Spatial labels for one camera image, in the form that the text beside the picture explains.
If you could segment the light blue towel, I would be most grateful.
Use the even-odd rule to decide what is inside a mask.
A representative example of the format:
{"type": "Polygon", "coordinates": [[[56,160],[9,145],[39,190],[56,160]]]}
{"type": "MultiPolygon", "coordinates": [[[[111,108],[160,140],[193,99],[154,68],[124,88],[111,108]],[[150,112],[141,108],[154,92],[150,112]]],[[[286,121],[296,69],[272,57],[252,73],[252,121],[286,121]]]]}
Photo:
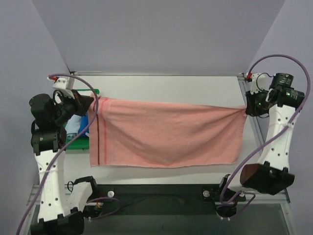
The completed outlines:
{"type": "Polygon", "coordinates": [[[81,127],[81,120],[81,116],[73,115],[66,123],[65,129],[68,140],[71,140],[78,135],[79,129],[81,127]]]}

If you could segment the pink towel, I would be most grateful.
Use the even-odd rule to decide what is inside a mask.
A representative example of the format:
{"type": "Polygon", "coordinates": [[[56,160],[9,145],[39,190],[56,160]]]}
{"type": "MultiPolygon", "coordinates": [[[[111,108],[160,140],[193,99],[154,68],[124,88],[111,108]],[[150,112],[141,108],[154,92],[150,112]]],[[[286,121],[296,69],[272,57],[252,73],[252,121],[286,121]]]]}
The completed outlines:
{"type": "Polygon", "coordinates": [[[229,165],[240,155],[244,107],[101,97],[89,109],[91,166],[229,165]]]}

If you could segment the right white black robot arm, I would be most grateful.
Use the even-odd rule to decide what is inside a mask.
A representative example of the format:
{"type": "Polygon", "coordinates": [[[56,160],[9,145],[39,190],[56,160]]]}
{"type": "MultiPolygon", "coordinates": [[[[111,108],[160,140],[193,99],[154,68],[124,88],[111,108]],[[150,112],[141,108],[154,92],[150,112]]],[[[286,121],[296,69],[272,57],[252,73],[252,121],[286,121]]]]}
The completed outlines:
{"type": "Polygon", "coordinates": [[[234,193],[245,188],[259,193],[275,195],[291,186],[295,176],[290,173],[289,152],[295,123],[301,111],[305,94],[292,88],[293,76],[276,73],[265,88],[268,73],[250,73],[250,91],[246,92],[246,114],[251,117],[269,116],[266,141],[259,147],[261,153],[256,163],[242,161],[238,168],[225,177],[217,187],[221,200],[229,200],[234,193]]]}

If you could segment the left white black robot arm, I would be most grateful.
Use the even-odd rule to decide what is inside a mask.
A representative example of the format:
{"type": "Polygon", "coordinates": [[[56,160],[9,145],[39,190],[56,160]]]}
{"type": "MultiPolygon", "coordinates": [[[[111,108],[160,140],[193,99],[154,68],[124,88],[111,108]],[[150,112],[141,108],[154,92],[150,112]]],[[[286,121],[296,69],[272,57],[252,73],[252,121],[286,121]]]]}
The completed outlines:
{"type": "Polygon", "coordinates": [[[87,201],[96,200],[99,189],[91,176],[74,182],[66,197],[64,160],[67,133],[64,125],[73,115],[84,116],[93,97],[72,90],[70,96],[59,94],[60,103],[48,94],[38,94],[29,101],[34,121],[31,124],[31,146],[37,162],[40,187],[40,209],[37,223],[30,226],[32,235],[81,235],[84,231],[83,210],[87,201]]]}

